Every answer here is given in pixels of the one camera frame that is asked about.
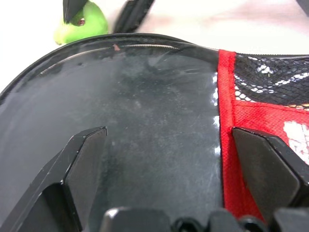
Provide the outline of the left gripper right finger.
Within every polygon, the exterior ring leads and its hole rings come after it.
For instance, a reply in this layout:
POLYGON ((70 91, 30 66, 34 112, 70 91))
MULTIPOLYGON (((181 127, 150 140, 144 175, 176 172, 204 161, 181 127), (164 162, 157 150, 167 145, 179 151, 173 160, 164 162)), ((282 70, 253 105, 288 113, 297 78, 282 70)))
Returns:
POLYGON ((309 166, 280 137, 232 129, 242 174, 262 217, 282 207, 309 205, 309 166))

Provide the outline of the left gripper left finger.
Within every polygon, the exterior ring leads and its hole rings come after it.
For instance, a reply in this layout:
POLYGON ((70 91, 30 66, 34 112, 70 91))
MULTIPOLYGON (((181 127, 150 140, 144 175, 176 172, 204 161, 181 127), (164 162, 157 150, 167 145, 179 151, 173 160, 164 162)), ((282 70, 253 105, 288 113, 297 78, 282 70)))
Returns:
POLYGON ((81 232, 98 189, 106 127, 70 138, 29 185, 0 227, 2 232, 81 232))

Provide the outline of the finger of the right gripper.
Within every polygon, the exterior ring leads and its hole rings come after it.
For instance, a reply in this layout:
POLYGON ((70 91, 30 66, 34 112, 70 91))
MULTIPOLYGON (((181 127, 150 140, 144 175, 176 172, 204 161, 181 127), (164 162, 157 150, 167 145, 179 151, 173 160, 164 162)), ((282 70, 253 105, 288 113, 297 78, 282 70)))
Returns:
POLYGON ((127 0, 113 27, 113 32, 135 32, 147 16, 154 0, 127 0))
POLYGON ((68 24, 83 9, 85 0, 63 0, 63 21, 68 24))

